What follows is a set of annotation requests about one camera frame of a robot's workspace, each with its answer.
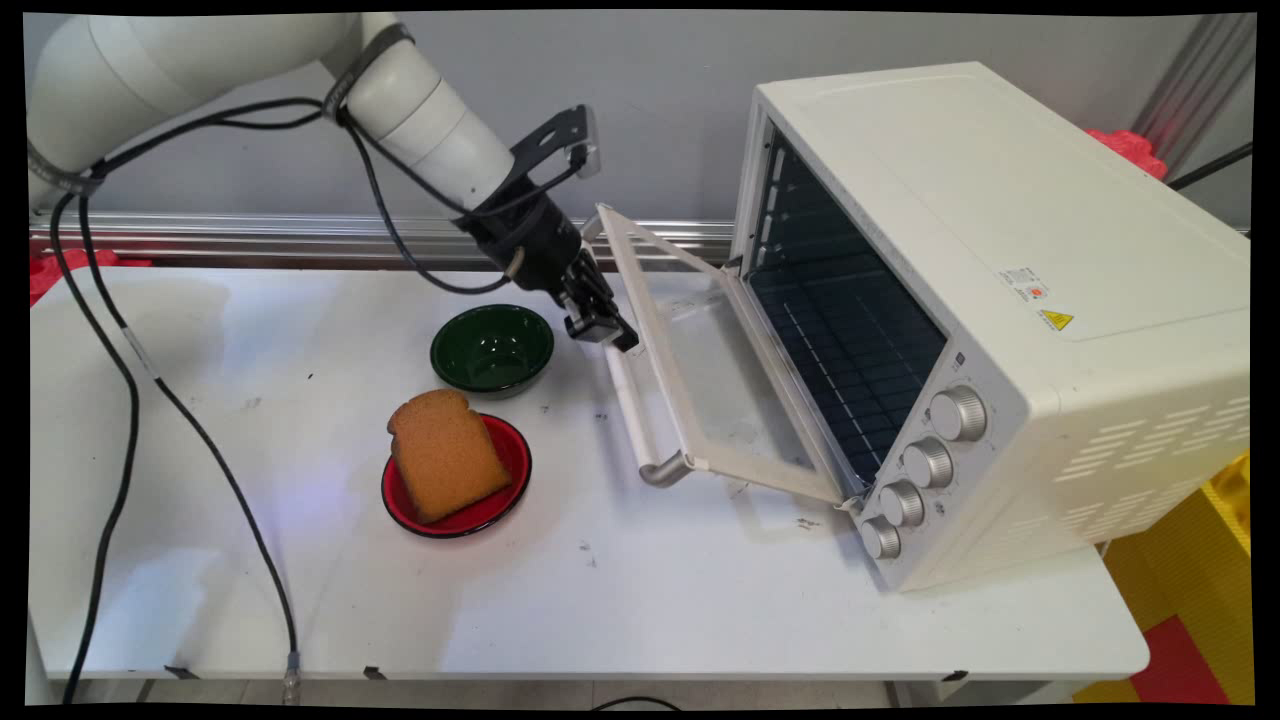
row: red cloth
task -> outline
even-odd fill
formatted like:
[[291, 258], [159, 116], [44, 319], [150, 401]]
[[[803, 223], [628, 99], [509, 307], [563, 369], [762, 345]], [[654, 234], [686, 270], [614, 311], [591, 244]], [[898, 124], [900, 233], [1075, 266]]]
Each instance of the red cloth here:
[[[63, 255], [67, 258], [67, 266], [73, 270], [76, 268], [88, 265], [88, 254], [83, 250], [64, 250]], [[123, 265], [125, 268], [150, 268], [151, 260], [122, 260], [119, 255], [110, 250], [99, 250], [97, 264], [104, 268], [109, 268], [111, 265]], [[56, 258], [32, 258], [31, 305], [33, 306], [37, 300], [44, 297], [46, 292], [58, 284], [58, 281], [61, 277], [63, 269], [58, 266]]]
[[1126, 129], [1117, 131], [1111, 135], [1097, 129], [1084, 132], [1089, 133], [1091, 137], [1102, 145], [1106, 145], [1111, 150], [1124, 155], [1124, 158], [1134, 165], [1147, 170], [1147, 174], [1151, 177], [1160, 181], [1165, 179], [1165, 173], [1169, 172], [1169, 168], [1164, 161], [1151, 154], [1151, 142], [1146, 137]]

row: dark green bowl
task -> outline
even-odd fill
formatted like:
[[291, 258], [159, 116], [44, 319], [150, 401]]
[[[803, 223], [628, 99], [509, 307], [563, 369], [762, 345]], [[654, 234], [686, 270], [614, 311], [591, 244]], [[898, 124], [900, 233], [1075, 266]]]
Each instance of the dark green bowl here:
[[484, 305], [435, 333], [431, 368], [461, 391], [500, 400], [527, 389], [554, 347], [552, 328], [538, 313], [518, 305]]

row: cable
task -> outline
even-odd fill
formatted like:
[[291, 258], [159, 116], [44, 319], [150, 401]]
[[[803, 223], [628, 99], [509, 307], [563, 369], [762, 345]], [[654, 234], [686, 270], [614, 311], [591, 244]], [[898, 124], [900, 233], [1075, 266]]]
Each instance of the cable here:
[[[93, 167], [92, 176], [99, 178], [105, 178], [113, 169], [119, 168], [142, 156], [148, 150], [174, 137], [178, 137], [184, 132], [189, 132], [200, 127], [221, 124], [224, 122], [229, 122], [227, 120], [227, 118], [232, 118], [241, 114], [248, 114], [264, 109], [283, 108], [287, 105], [298, 105], [298, 104], [314, 105], [315, 101], [303, 99], [303, 100], [279, 100], [271, 102], [256, 102], [242, 108], [233, 108], [230, 110], [214, 113], [212, 115], [200, 118], [197, 120], [179, 126], [173, 131], [156, 136], [155, 138], [151, 138], [138, 146], [134, 146], [131, 150], [122, 152], [120, 155], [113, 158], [111, 160], [104, 160], [97, 163]], [[255, 127], [256, 129], [285, 129], [287, 127], [298, 127], [301, 124], [306, 124], [307, 122], [311, 122], [316, 117], [319, 117], [319, 114], [314, 115], [315, 117], [308, 115], [305, 118], [284, 123], [238, 123], [233, 127]], [[88, 655], [90, 642], [93, 638], [93, 628], [97, 624], [97, 606], [102, 594], [102, 575], [106, 569], [106, 553], [111, 543], [111, 534], [115, 532], [115, 524], [119, 520], [120, 514], [124, 511], [124, 503], [125, 500], [128, 498], [129, 484], [133, 477], [133, 459], [138, 442], [138, 413], [140, 413], [138, 387], [137, 382], [133, 379], [133, 373], [129, 372], [128, 365], [124, 364], [124, 360], [120, 357], [119, 352], [116, 352], [110, 340], [108, 340], [106, 333], [102, 331], [102, 327], [97, 322], [97, 318], [93, 315], [92, 310], [90, 310], [88, 304], [84, 302], [84, 297], [79, 291], [79, 286], [72, 277], [70, 268], [68, 266], [67, 259], [63, 254], [61, 234], [59, 232], [60, 229], [59, 225], [61, 224], [63, 213], [67, 210], [67, 206], [70, 204], [73, 197], [74, 196], [70, 193], [64, 195], [54, 208], [54, 213], [50, 219], [51, 220], [49, 232], [50, 243], [54, 247], [54, 255], [58, 259], [58, 266], [61, 269], [63, 277], [67, 278], [67, 287], [72, 292], [72, 296], [76, 299], [76, 304], [79, 306], [79, 310], [84, 315], [84, 319], [88, 322], [90, 327], [93, 329], [93, 333], [102, 343], [102, 347], [106, 348], [108, 355], [111, 356], [111, 361], [115, 363], [115, 366], [120, 370], [120, 374], [124, 377], [125, 383], [128, 384], [129, 441], [124, 454], [124, 470], [120, 478], [120, 489], [116, 493], [115, 503], [111, 506], [111, 512], [108, 515], [106, 525], [102, 528], [102, 536], [99, 539], [97, 556], [93, 564], [93, 580], [90, 588], [88, 610], [84, 619], [84, 630], [81, 633], [81, 643], [76, 653], [76, 661], [72, 664], [72, 671], [68, 676], [67, 687], [63, 691], [64, 705], [70, 705], [76, 697], [76, 688], [79, 684], [79, 676], [84, 667], [84, 659]], [[111, 295], [108, 292], [106, 284], [102, 282], [102, 274], [97, 265], [97, 256], [93, 254], [93, 240], [92, 236], [90, 234], [90, 228], [88, 228], [88, 199], [84, 196], [81, 196], [79, 199], [79, 224], [81, 224], [81, 240], [84, 245], [86, 255], [88, 256], [88, 265], [90, 265], [90, 272], [93, 275], [93, 283], [97, 286], [99, 293], [102, 296], [102, 301], [106, 304], [106, 309], [111, 314], [111, 318], [115, 320], [116, 325], [120, 328], [122, 332], [125, 333], [125, 337], [129, 338], [131, 343], [137, 343], [132, 331], [129, 331], [128, 324], [124, 322], [123, 315], [120, 315], [119, 310], [115, 307], [115, 302], [111, 300]], [[148, 370], [151, 370], [151, 365], [146, 360], [146, 354], [140, 343], [134, 345], [134, 351], [138, 352], [138, 356], [140, 359], [142, 359], [143, 365]], [[232, 474], [230, 468], [228, 468], [227, 461], [223, 459], [221, 452], [219, 452], [216, 445], [214, 445], [214, 441], [209, 437], [209, 434], [200, 425], [200, 423], [191, 414], [191, 411], [188, 411], [187, 407], [183, 406], [182, 402], [178, 400], [178, 397], [173, 393], [173, 391], [169, 389], [165, 382], [157, 374], [154, 374], [154, 379], [156, 386], [165, 395], [165, 397], [168, 397], [169, 401], [173, 402], [175, 407], [178, 407], [179, 413], [182, 413], [182, 415], [187, 419], [187, 421], [191, 423], [191, 427], [196, 430], [196, 433], [201, 437], [201, 439], [205, 441], [205, 445], [209, 447], [210, 452], [212, 452], [214, 459], [218, 461], [219, 466], [223, 469], [223, 474], [227, 477], [228, 483], [232, 486], [232, 489], [236, 493], [236, 498], [239, 501], [241, 509], [244, 511], [244, 518], [248, 520], [250, 528], [253, 532], [253, 539], [257, 542], [259, 551], [262, 553], [262, 560], [266, 562], [268, 570], [271, 574], [271, 580], [275, 584], [276, 593], [280, 597], [280, 606], [284, 611], [285, 625], [288, 628], [288, 634], [289, 634], [289, 664], [292, 667], [296, 664], [298, 652], [297, 632], [293, 624], [293, 612], [289, 609], [289, 601], [287, 594], [284, 593], [284, 585], [280, 582], [280, 577], [275, 569], [275, 564], [271, 561], [270, 552], [268, 552], [266, 546], [262, 542], [262, 536], [259, 532], [257, 523], [253, 519], [253, 514], [248, 507], [248, 502], [244, 500], [244, 495], [241, 492], [239, 484], [236, 482], [236, 478]]]
[[[102, 281], [102, 273], [97, 265], [97, 256], [93, 252], [93, 238], [88, 228], [88, 197], [83, 195], [79, 199], [79, 225], [81, 225], [81, 240], [84, 243], [84, 254], [88, 255], [88, 269], [93, 274], [93, 284], [97, 286], [97, 292], [99, 295], [102, 296], [102, 302], [106, 304], [106, 310], [115, 319], [115, 324], [119, 325], [120, 332], [125, 333], [125, 336], [129, 337], [132, 341], [133, 332], [124, 322], [124, 316], [120, 315], [120, 311], [115, 307], [115, 301], [111, 300], [111, 293], [106, 290], [106, 283]], [[142, 346], [140, 343], [137, 347], [137, 350], [140, 351], [140, 356], [143, 355], [141, 347]], [[150, 369], [150, 363], [147, 363], [145, 359], [143, 364], [147, 365]], [[257, 520], [253, 519], [253, 511], [250, 510], [248, 501], [244, 500], [244, 493], [241, 491], [239, 483], [236, 482], [236, 475], [232, 473], [230, 466], [227, 465], [227, 460], [223, 459], [223, 454], [221, 451], [218, 450], [218, 446], [214, 443], [214, 439], [209, 437], [209, 433], [205, 432], [205, 428], [200, 424], [198, 420], [196, 420], [196, 416], [192, 415], [189, 410], [187, 410], [187, 406], [183, 405], [180, 400], [178, 400], [178, 396], [174, 395], [172, 389], [169, 389], [169, 386], [164, 382], [163, 378], [160, 378], [159, 373], [156, 373], [152, 379], [155, 380], [156, 387], [160, 388], [160, 392], [163, 392], [164, 396], [169, 398], [169, 402], [172, 402], [173, 406], [178, 409], [178, 413], [182, 413], [182, 416], [187, 419], [187, 423], [189, 423], [192, 429], [196, 430], [196, 434], [200, 436], [200, 439], [205, 441], [205, 447], [209, 448], [209, 452], [214, 456], [214, 460], [218, 461], [218, 466], [221, 468], [223, 475], [227, 478], [227, 483], [232, 487], [232, 492], [236, 493], [236, 500], [239, 502], [241, 510], [244, 511], [244, 520], [248, 521], [248, 528], [253, 533], [253, 542], [257, 543], [257, 551], [262, 555], [262, 562], [266, 564], [266, 569], [271, 574], [271, 583], [275, 585], [275, 593], [280, 598], [280, 607], [284, 610], [284, 624], [288, 628], [289, 633], [289, 652], [297, 652], [298, 634], [293, 626], [293, 612], [289, 609], [289, 598], [284, 593], [284, 584], [280, 582], [280, 574], [275, 569], [275, 562], [271, 560], [271, 553], [268, 552], [266, 550], [266, 543], [262, 542], [262, 533], [261, 530], [257, 529]]]
[[360, 135], [352, 128], [352, 124], [355, 124], [355, 122], [344, 124], [343, 128], [347, 131], [347, 135], [351, 136], [352, 142], [356, 143], [356, 150], [360, 151], [360, 160], [365, 164], [365, 174], [369, 176], [369, 187], [370, 190], [374, 191], [374, 202], [378, 205], [378, 213], [383, 217], [383, 224], [387, 225], [387, 232], [392, 236], [392, 242], [396, 243], [396, 247], [401, 251], [401, 255], [404, 258], [404, 260], [415, 270], [417, 270], [417, 274], [426, 278], [426, 281], [434, 284], [435, 287], [447, 290], [449, 292], [456, 292], [458, 295], [484, 295], [485, 292], [492, 292], [511, 282], [511, 278], [508, 278], [507, 275], [502, 275], [497, 281], [480, 287], [460, 287], [456, 284], [449, 284], [436, 278], [430, 272], [428, 272], [426, 268], [420, 265], [417, 258], [413, 258], [413, 254], [410, 252], [408, 247], [404, 246], [404, 241], [401, 240], [399, 233], [396, 232], [396, 225], [392, 223], [392, 215], [387, 210], [385, 200], [383, 200], [383, 191], [380, 187], [378, 187], [378, 173], [374, 172], [374, 161], [369, 156], [369, 150], [365, 150], [365, 143], [360, 140]]
[[97, 623], [97, 603], [102, 594], [102, 574], [106, 570], [106, 551], [111, 544], [111, 533], [115, 532], [115, 523], [120, 519], [120, 512], [124, 511], [124, 501], [129, 497], [129, 480], [133, 477], [133, 454], [138, 447], [138, 384], [133, 380], [133, 373], [129, 372], [129, 366], [124, 364], [120, 354], [115, 351], [115, 346], [108, 340], [106, 333], [102, 332], [102, 325], [97, 323], [97, 318], [93, 316], [93, 311], [88, 309], [88, 304], [84, 302], [84, 296], [81, 295], [79, 286], [76, 284], [76, 279], [72, 278], [72, 270], [67, 265], [67, 258], [63, 256], [63, 242], [58, 232], [58, 225], [63, 219], [63, 211], [67, 205], [72, 201], [72, 195], [64, 195], [58, 205], [54, 208], [54, 215], [49, 227], [49, 240], [54, 246], [54, 256], [58, 259], [58, 266], [63, 272], [63, 277], [67, 278], [67, 288], [70, 290], [72, 297], [76, 299], [76, 305], [79, 306], [81, 313], [84, 315], [84, 320], [88, 322], [90, 327], [93, 328], [93, 334], [97, 336], [99, 342], [106, 350], [106, 354], [111, 356], [111, 361], [115, 363], [116, 369], [124, 377], [124, 383], [129, 388], [129, 442], [124, 450], [124, 470], [120, 475], [120, 489], [115, 495], [115, 503], [111, 505], [111, 512], [106, 518], [106, 525], [102, 528], [102, 537], [97, 541], [97, 556], [93, 560], [93, 582], [88, 594], [88, 611], [84, 618], [84, 630], [81, 633], [79, 650], [76, 651], [76, 662], [72, 665], [72, 673], [67, 678], [67, 688], [63, 691], [63, 705], [70, 705], [72, 698], [76, 697], [76, 685], [79, 683], [81, 670], [84, 667], [84, 656], [88, 655], [88, 644], [93, 638], [93, 625]]
[[604, 705], [598, 705], [598, 706], [595, 706], [595, 707], [591, 708], [591, 712], [595, 712], [596, 710], [607, 710], [609, 707], [613, 707], [614, 705], [622, 705], [623, 702], [652, 702], [654, 705], [660, 705], [660, 706], [666, 707], [667, 710], [676, 710], [676, 711], [680, 710], [678, 707], [676, 707], [675, 705], [671, 705], [669, 702], [667, 702], [664, 700], [658, 700], [655, 697], [648, 697], [648, 696], [631, 696], [631, 697], [621, 697], [618, 700], [611, 700], [609, 702], [605, 702]]
[[1253, 141], [1251, 140], [1244, 145], [1236, 147], [1235, 150], [1228, 152], [1226, 155], [1222, 155], [1217, 160], [1210, 160], [1208, 163], [1201, 165], [1199, 168], [1196, 168], [1194, 170], [1184, 176], [1180, 176], [1176, 179], [1169, 181], [1169, 187], [1171, 190], [1183, 190], [1184, 187], [1192, 184], [1193, 182], [1202, 181], [1208, 176], [1221, 170], [1222, 168], [1235, 164], [1248, 158], [1252, 154], [1253, 154]]
[[[250, 113], [257, 113], [257, 111], [262, 111], [262, 110], [288, 108], [288, 106], [310, 106], [310, 108], [315, 108], [317, 111], [310, 113], [310, 114], [303, 115], [301, 118], [296, 118], [293, 120], [284, 120], [284, 122], [275, 122], [275, 123], [255, 123], [255, 122], [244, 122], [244, 120], [233, 120], [233, 119], [230, 119], [230, 118], [234, 118], [234, 117], [238, 117], [238, 115], [244, 115], [244, 114], [250, 114]], [[233, 128], [243, 128], [243, 129], [291, 129], [291, 128], [301, 127], [301, 126], [305, 126], [305, 124], [307, 124], [310, 122], [314, 122], [314, 120], [316, 120], [316, 119], [319, 119], [321, 117], [321, 113], [319, 111], [320, 106], [321, 105], [320, 105], [319, 101], [311, 100], [311, 99], [307, 99], [307, 97], [288, 97], [288, 99], [282, 99], [282, 100], [270, 100], [270, 101], [265, 101], [265, 102], [253, 102], [253, 104], [250, 104], [250, 105], [242, 105], [242, 106], [238, 106], [238, 108], [232, 108], [232, 109], [221, 110], [221, 111], [218, 111], [218, 113], [211, 113], [211, 114], [205, 115], [202, 118], [197, 118], [195, 120], [183, 123], [183, 124], [180, 124], [180, 126], [178, 126], [175, 128], [172, 128], [172, 129], [169, 129], [166, 132], [163, 132], [163, 133], [160, 133], [160, 135], [157, 135], [157, 136], [155, 136], [155, 137], [152, 137], [150, 140], [140, 142], [138, 145], [136, 145], [136, 146], [133, 146], [133, 147], [131, 147], [128, 150], [122, 151], [120, 154], [118, 154], [114, 158], [104, 159], [104, 160], [99, 161], [97, 164], [93, 165], [91, 174], [92, 174], [92, 177], [104, 178], [105, 179], [111, 172], [114, 172], [114, 170], [122, 168], [123, 165], [125, 165], [125, 164], [133, 161], [133, 160], [136, 160], [137, 158], [141, 158], [142, 155], [145, 155], [146, 152], [148, 152], [148, 151], [154, 150], [155, 147], [163, 145], [164, 142], [168, 142], [169, 140], [173, 140], [175, 137], [186, 135], [187, 132], [191, 132], [193, 129], [198, 129], [198, 128], [202, 128], [202, 127], [220, 126], [220, 127], [233, 127]], [[404, 172], [411, 179], [415, 181], [415, 183], [417, 183], [420, 187], [422, 187], [429, 195], [431, 195], [433, 197], [435, 197], [443, 205], [445, 205], [447, 208], [449, 208], [449, 209], [452, 209], [454, 211], [461, 213], [462, 215], [465, 215], [467, 218], [476, 218], [476, 219], [477, 218], [488, 218], [488, 217], [498, 215], [498, 214], [500, 214], [503, 211], [507, 211], [507, 210], [509, 210], [509, 209], [512, 209], [512, 208], [515, 208], [515, 206], [517, 206], [517, 205], [520, 205], [522, 202], [526, 202], [526, 201], [531, 200], [532, 197], [536, 197], [538, 195], [545, 193], [548, 190], [550, 190], [550, 188], [556, 187], [557, 184], [559, 184], [559, 183], [564, 182], [566, 179], [568, 179], [568, 177], [572, 176], [575, 172], [577, 172], [577, 169], [582, 164], [581, 161], [573, 161], [573, 163], [571, 163], [570, 168], [566, 172], [558, 174], [550, 182], [548, 182], [548, 183], [545, 183], [545, 184], [535, 188], [534, 191], [530, 191], [530, 192], [525, 193], [524, 196], [521, 196], [521, 197], [518, 197], [516, 200], [512, 200], [511, 202], [507, 202], [507, 204], [500, 205], [498, 208], [486, 210], [484, 213], [472, 213], [470, 210], [466, 210], [466, 209], [463, 209], [463, 208], [453, 204], [451, 200], [448, 200], [447, 197], [444, 197], [443, 195], [440, 195], [434, 187], [431, 187], [429, 183], [426, 183], [420, 177], [417, 177], [417, 174], [413, 173], [407, 165], [404, 165], [403, 163], [401, 163], [398, 158], [396, 158], [394, 155], [392, 155], [390, 152], [388, 152], [378, 141], [375, 141], [371, 137], [369, 137], [369, 135], [364, 131], [364, 128], [360, 127], [360, 124], [355, 120], [355, 118], [352, 118], [349, 115], [349, 113], [347, 113], [344, 109], [340, 111], [339, 117], [343, 119], [343, 122], [339, 123], [339, 124], [342, 124], [343, 128], [348, 132], [348, 135], [351, 135], [352, 141], [356, 143], [356, 149], [360, 151], [361, 160], [362, 160], [362, 163], [365, 165], [365, 172], [369, 176], [370, 188], [374, 192], [374, 200], [378, 204], [378, 209], [379, 209], [379, 213], [383, 217], [383, 222], [387, 225], [387, 231], [392, 236], [392, 240], [396, 243], [397, 249], [401, 251], [401, 255], [410, 263], [410, 265], [412, 265], [419, 272], [419, 274], [421, 274], [429, 282], [436, 284], [438, 287], [440, 287], [443, 290], [447, 290], [447, 291], [451, 291], [451, 292], [458, 292], [458, 293], [463, 293], [463, 295], [479, 295], [479, 293], [489, 292], [492, 290], [497, 290], [498, 287], [502, 287], [502, 286], [507, 284], [508, 282], [511, 282], [511, 278], [503, 275], [499, 281], [495, 281], [495, 282], [493, 282], [493, 283], [490, 283], [488, 286], [481, 286], [481, 287], [476, 287], [476, 288], [463, 288], [463, 287], [452, 286], [449, 283], [439, 281], [438, 278], [435, 278], [434, 275], [431, 275], [425, 268], [422, 268], [417, 263], [417, 260], [413, 258], [413, 255], [408, 251], [408, 249], [404, 246], [403, 240], [401, 240], [399, 233], [396, 231], [396, 227], [392, 223], [390, 214], [387, 210], [387, 204], [385, 204], [385, 201], [384, 201], [384, 199], [381, 196], [381, 190], [378, 186], [378, 177], [376, 177], [376, 173], [375, 173], [374, 167], [372, 167], [372, 160], [369, 156], [369, 151], [365, 149], [364, 143], [361, 142], [361, 137], [360, 136], [364, 135], [365, 138], [367, 138], [370, 141], [370, 143], [372, 143], [374, 147], [383, 156], [385, 156], [388, 160], [390, 160], [392, 164], [394, 164], [397, 168], [399, 168], [402, 172]], [[108, 548], [110, 547], [111, 536], [113, 536], [113, 533], [115, 530], [115, 525], [116, 525], [116, 523], [118, 523], [118, 520], [120, 518], [120, 514], [124, 511], [124, 503], [125, 503], [125, 501], [128, 498], [129, 484], [131, 484], [132, 475], [133, 475], [133, 460], [134, 460], [134, 454], [136, 454], [136, 450], [137, 450], [137, 441], [138, 441], [138, 414], [140, 414], [140, 405], [141, 405], [140, 397], [138, 397], [137, 382], [134, 380], [133, 374], [129, 372], [128, 365], [125, 365], [125, 363], [120, 357], [119, 352], [116, 352], [115, 347], [111, 345], [110, 340], [106, 337], [106, 333], [102, 331], [102, 327], [99, 324], [97, 318], [93, 315], [92, 310], [90, 310], [88, 304], [84, 301], [84, 297], [83, 297], [83, 295], [79, 291], [79, 286], [76, 283], [74, 278], [72, 278], [70, 268], [68, 266], [67, 259], [65, 259], [65, 256], [63, 254], [63, 246], [61, 246], [61, 237], [60, 237], [60, 233], [59, 233], [59, 225], [61, 223], [63, 214], [67, 210], [67, 206], [70, 204], [70, 201], [72, 201], [73, 197], [74, 196], [70, 195], [70, 193], [64, 195], [58, 201], [58, 204], [55, 205], [54, 211], [52, 211], [52, 217], [51, 217], [51, 222], [50, 222], [50, 242], [52, 245], [54, 254], [55, 254], [55, 256], [58, 259], [58, 265], [61, 269], [63, 277], [67, 279], [68, 290], [72, 292], [72, 296], [74, 297], [76, 304], [79, 306], [81, 313], [84, 315], [86, 322], [88, 322], [90, 327], [93, 329], [93, 333], [97, 336], [99, 341], [102, 343], [102, 347], [106, 350], [108, 355], [111, 357], [111, 361], [115, 363], [115, 366], [120, 370], [120, 374], [124, 377], [125, 384], [128, 386], [128, 389], [129, 389], [129, 439], [128, 439], [128, 445], [127, 445], [127, 448], [125, 448], [124, 468], [123, 468], [122, 478], [120, 478], [120, 489], [116, 493], [115, 502], [111, 506], [111, 512], [108, 515], [106, 525], [102, 528], [102, 536], [99, 539], [97, 555], [96, 555], [95, 565], [93, 565], [93, 579], [92, 579], [92, 584], [91, 584], [91, 589], [90, 589], [88, 610], [87, 610], [87, 615], [86, 615], [86, 619], [84, 619], [84, 630], [81, 634], [81, 643], [79, 643], [79, 648], [78, 648], [77, 655], [76, 655], [76, 661], [72, 665], [72, 671], [70, 671], [70, 674], [68, 676], [67, 687], [65, 687], [65, 689], [63, 692], [63, 703], [64, 705], [69, 705], [73, 701], [73, 698], [76, 697], [76, 689], [77, 689], [77, 685], [79, 683], [79, 676], [81, 676], [81, 673], [82, 673], [82, 670], [84, 667], [84, 659], [88, 655], [90, 642], [92, 641], [92, 637], [93, 637], [93, 628], [95, 628], [95, 625], [97, 623], [97, 606], [99, 606], [99, 602], [101, 600], [102, 575], [104, 575], [105, 569], [106, 569], [106, 553], [108, 553]], [[285, 625], [288, 628], [288, 635], [289, 635], [289, 673], [287, 674], [287, 678], [288, 678], [289, 674], [293, 674], [294, 679], [296, 679], [297, 661], [298, 661], [298, 643], [297, 643], [297, 630], [296, 630], [294, 621], [293, 621], [293, 612], [292, 612], [292, 609], [289, 607], [288, 596], [284, 592], [284, 584], [282, 583], [280, 575], [279, 575], [279, 573], [278, 573], [278, 570], [275, 568], [275, 562], [271, 560], [271, 555], [268, 551], [265, 542], [262, 541], [262, 534], [259, 530], [257, 521], [255, 520], [253, 512], [252, 512], [252, 510], [248, 506], [248, 501], [244, 498], [244, 493], [241, 491], [239, 483], [236, 480], [234, 474], [232, 473], [230, 468], [228, 466], [228, 464], [227, 464], [225, 459], [223, 457], [221, 452], [218, 450], [216, 443], [214, 443], [212, 438], [209, 437], [209, 433], [204, 429], [204, 427], [200, 424], [200, 421], [196, 420], [195, 415], [192, 415], [191, 411], [182, 404], [182, 401], [178, 400], [177, 395], [174, 395], [174, 392], [169, 388], [169, 386], [164, 382], [164, 379], [160, 378], [159, 373], [156, 373], [151, 368], [150, 361], [147, 360], [146, 352], [142, 348], [142, 345], [133, 336], [133, 332], [129, 329], [128, 323], [124, 320], [124, 316], [120, 314], [119, 309], [115, 306], [115, 302], [111, 300], [111, 295], [110, 295], [110, 292], [106, 288], [106, 283], [102, 279], [102, 274], [101, 274], [101, 270], [100, 270], [99, 264], [97, 264], [97, 256], [95, 255], [95, 251], [93, 251], [93, 240], [92, 240], [92, 234], [90, 232], [90, 225], [88, 225], [88, 197], [81, 196], [78, 210], [79, 210], [81, 238], [82, 238], [82, 243], [84, 246], [84, 252], [86, 252], [86, 255], [88, 258], [90, 272], [91, 272], [91, 274], [93, 277], [93, 283], [97, 287], [97, 291], [101, 295], [104, 304], [106, 305], [108, 313], [110, 313], [111, 318], [115, 320], [116, 325], [120, 328], [120, 331], [129, 340], [131, 345], [133, 345], [133, 348], [138, 354], [138, 357], [142, 361], [143, 366], [147, 368], [147, 370], [152, 373], [152, 379], [155, 380], [156, 387], [160, 388], [160, 392], [164, 393], [164, 396], [169, 400], [170, 404], [173, 404], [174, 407], [178, 409], [178, 411], [187, 420], [187, 423], [191, 424], [192, 429], [196, 430], [196, 434], [198, 434], [200, 438], [205, 442], [205, 446], [209, 448], [210, 454], [218, 461], [218, 465], [221, 469], [223, 475], [227, 478], [228, 484], [232, 487], [232, 491], [236, 493], [236, 500], [239, 502], [241, 510], [244, 512], [244, 519], [248, 523], [250, 529], [253, 533], [253, 541], [257, 543], [259, 552], [262, 555], [262, 561], [266, 564], [266, 568], [268, 568], [268, 570], [269, 570], [269, 573], [271, 575], [271, 582], [275, 585], [276, 594], [279, 596], [279, 600], [280, 600], [280, 607], [282, 607], [282, 610], [284, 612], [284, 620], [285, 620]], [[623, 698], [621, 701], [614, 701], [613, 703], [607, 703], [605, 706], [602, 706], [600, 708], [609, 707], [612, 705], [617, 705], [618, 702], [625, 702], [626, 700], [650, 700], [650, 698]], [[658, 702], [660, 705], [667, 705], [668, 707], [672, 707], [673, 710], [678, 710], [677, 707], [671, 706], [669, 703], [666, 703], [663, 701], [653, 700], [653, 702]]]
[[[170, 140], [178, 137], [179, 135], [186, 135], [186, 133], [188, 133], [188, 132], [191, 132], [193, 129], [202, 128], [202, 127], [209, 127], [209, 126], [223, 124], [224, 120], [227, 120], [228, 118], [234, 118], [236, 115], [247, 115], [250, 113], [260, 113], [262, 110], [274, 110], [276, 108], [293, 108], [293, 106], [307, 106], [307, 108], [315, 108], [316, 110], [319, 110], [320, 109], [320, 101], [319, 100], [312, 100], [310, 97], [284, 97], [284, 99], [280, 99], [280, 100], [268, 100], [265, 102], [251, 102], [248, 105], [241, 105], [238, 108], [230, 108], [230, 109], [227, 109], [227, 110], [220, 110], [218, 113], [210, 113], [209, 115], [205, 115], [202, 118], [196, 118], [195, 120], [191, 120], [191, 122], [183, 123], [183, 124], [180, 124], [180, 126], [178, 126], [175, 128], [168, 129], [168, 131], [165, 131], [165, 132], [163, 132], [163, 133], [160, 133], [160, 135], [150, 138], [150, 140], [142, 141], [142, 142], [134, 145], [133, 147], [131, 147], [128, 150], [124, 150], [123, 152], [120, 152], [115, 158], [111, 158], [110, 160], [104, 160], [102, 174], [105, 177], [106, 174], [111, 173], [116, 168], [119, 168], [119, 167], [127, 164], [127, 163], [132, 163], [138, 156], [141, 156], [145, 152], [148, 152], [150, 150], [152, 150], [157, 145], [161, 145], [164, 142], [169, 142]], [[311, 119], [308, 119], [306, 122], [311, 122], [315, 118], [311, 118]], [[253, 127], [255, 129], [287, 129], [287, 128], [283, 128], [283, 127], [275, 127], [275, 128], [266, 127], [266, 126], [283, 126], [283, 124], [288, 124], [288, 123], [236, 123], [236, 124], [232, 124], [230, 127]]]

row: table leg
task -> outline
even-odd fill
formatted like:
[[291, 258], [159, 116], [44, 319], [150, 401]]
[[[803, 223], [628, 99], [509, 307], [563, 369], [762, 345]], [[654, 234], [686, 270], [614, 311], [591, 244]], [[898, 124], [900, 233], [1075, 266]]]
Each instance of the table leg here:
[[40, 644], [36, 642], [36, 629], [31, 626], [31, 612], [27, 612], [27, 705], [56, 705], [54, 689], [45, 674], [45, 661], [40, 657]]

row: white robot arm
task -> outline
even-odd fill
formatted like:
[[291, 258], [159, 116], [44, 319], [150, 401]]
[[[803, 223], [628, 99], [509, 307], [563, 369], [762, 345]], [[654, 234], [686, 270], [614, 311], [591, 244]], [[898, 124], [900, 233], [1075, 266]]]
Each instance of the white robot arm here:
[[[77, 15], [41, 51], [27, 113], [28, 210], [128, 140], [227, 91], [319, 60], [339, 83], [398, 20], [393, 13], [224, 17]], [[468, 214], [453, 222], [525, 290], [568, 311], [572, 337], [636, 345], [577, 229], [527, 172], [556, 149], [593, 172], [594, 122], [579, 106], [508, 149], [412, 42], [380, 49], [346, 110], [367, 137]], [[507, 208], [509, 210], [488, 211]]]
[[[241, 85], [314, 60], [338, 77], [396, 22], [393, 13], [77, 15], [41, 51], [27, 138], [54, 165], [79, 173], [138, 133]], [[374, 60], [351, 88], [347, 109], [466, 208], [486, 200], [511, 170], [511, 151], [408, 42]], [[28, 208], [52, 190], [29, 169], [27, 187]]]

